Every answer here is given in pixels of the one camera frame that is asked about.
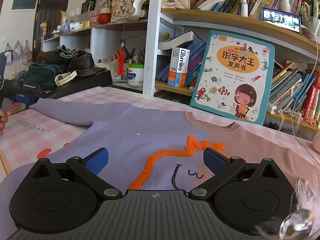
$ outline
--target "metal screw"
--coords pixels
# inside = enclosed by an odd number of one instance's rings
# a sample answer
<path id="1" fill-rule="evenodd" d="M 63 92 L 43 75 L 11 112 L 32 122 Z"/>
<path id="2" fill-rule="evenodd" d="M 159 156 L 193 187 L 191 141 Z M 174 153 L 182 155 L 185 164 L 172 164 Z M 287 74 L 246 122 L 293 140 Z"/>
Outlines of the metal screw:
<path id="1" fill-rule="evenodd" d="M 108 197 L 115 197 L 120 193 L 120 191 L 117 190 L 116 188 L 108 188 L 103 193 Z"/>
<path id="2" fill-rule="evenodd" d="M 195 196 L 202 197 L 207 195 L 208 192 L 204 188 L 194 188 L 191 190 L 191 193 Z"/>

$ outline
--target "charging cable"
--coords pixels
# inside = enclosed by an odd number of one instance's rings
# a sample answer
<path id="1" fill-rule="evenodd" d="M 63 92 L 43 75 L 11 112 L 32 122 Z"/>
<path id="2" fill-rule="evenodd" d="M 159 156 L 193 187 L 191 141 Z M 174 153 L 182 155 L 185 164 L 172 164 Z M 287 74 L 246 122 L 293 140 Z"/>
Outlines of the charging cable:
<path id="1" fill-rule="evenodd" d="M 313 37 L 315 38 L 315 41 L 317 40 L 317 39 L 316 39 L 316 36 L 313 34 L 313 32 L 312 32 L 309 28 L 307 28 L 307 27 L 305 27 L 305 26 L 303 26 L 303 25 L 301 25 L 301 28 L 304 28 L 304 29 L 309 30 L 309 31 L 311 32 L 311 34 L 313 35 Z M 317 45 L 316 63 L 315 63 L 315 65 L 314 65 L 314 67 L 313 67 L 313 70 L 312 70 L 311 73 L 310 73 L 310 76 L 309 76 L 308 79 L 307 79 L 307 83 L 309 82 L 309 79 L 310 79 L 310 77 L 312 76 L 312 74 L 313 74 L 313 72 L 314 72 L 314 70 L 315 70 L 315 68 L 316 68 L 317 61 L 318 61 L 319 45 L 318 45 L 318 42 L 317 42 L 317 41 L 316 41 L 316 45 Z M 295 102 L 294 102 L 293 109 L 295 109 L 296 103 L 297 103 L 297 100 L 295 100 Z M 292 127 L 292 133 L 293 133 L 294 138 L 295 138 L 295 139 L 297 140 L 297 142 L 309 153 L 309 155 L 314 159 L 314 161 L 320 166 L 319 161 L 317 161 L 316 158 L 302 145 L 302 143 L 298 140 L 297 136 L 296 136 L 295 133 L 294 133 L 294 128 L 293 128 L 293 111 L 291 112 L 291 127 Z"/>

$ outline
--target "green cloth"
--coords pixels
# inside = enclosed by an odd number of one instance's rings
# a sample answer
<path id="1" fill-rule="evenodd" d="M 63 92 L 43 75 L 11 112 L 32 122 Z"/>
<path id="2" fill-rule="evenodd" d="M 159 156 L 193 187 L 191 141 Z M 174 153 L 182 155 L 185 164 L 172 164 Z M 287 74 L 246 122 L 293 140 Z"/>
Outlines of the green cloth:
<path id="1" fill-rule="evenodd" d="M 45 65 L 31 63 L 28 70 L 28 77 L 25 79 L 26 83 L 35 83 L 45 88 L 55 86 L 54 78 L 58 74 L 65 71 L 63 65 Z"/>

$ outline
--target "black door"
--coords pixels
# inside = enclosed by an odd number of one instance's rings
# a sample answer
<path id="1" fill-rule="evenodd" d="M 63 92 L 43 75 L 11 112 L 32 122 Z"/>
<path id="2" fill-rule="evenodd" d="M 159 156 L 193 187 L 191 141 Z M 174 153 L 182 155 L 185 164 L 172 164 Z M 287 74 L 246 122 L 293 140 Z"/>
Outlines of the black door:
<path id="1" fill-rule="evenodd" d="M 48 21 L 48 31 L 44 39 L 49 39 L 53 35 L 52 31 L 60 24 L 60 11 L 67 11 L 69 0 L 38 0 L 36 9 L 35 25 L 33 28 L 33 60 L 41 50 L 42 29 L 40 24 Z"/>

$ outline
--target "white bottle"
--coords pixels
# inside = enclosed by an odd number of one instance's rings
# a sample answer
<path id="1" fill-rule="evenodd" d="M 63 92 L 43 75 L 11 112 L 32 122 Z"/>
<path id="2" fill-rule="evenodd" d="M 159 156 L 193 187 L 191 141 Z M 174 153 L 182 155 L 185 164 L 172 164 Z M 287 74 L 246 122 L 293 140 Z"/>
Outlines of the white bottle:
<path id="1" fill-rule="evenodd" d="M 280 10 L 284 12 L 291 12 L 289 0 L 280 0 Z"/>
<path id="2" fill-rule="evenodd" d="M 248 4 L 247 0 L 240 0 L 239 3 L 239 15 L 248 17 Z"/>

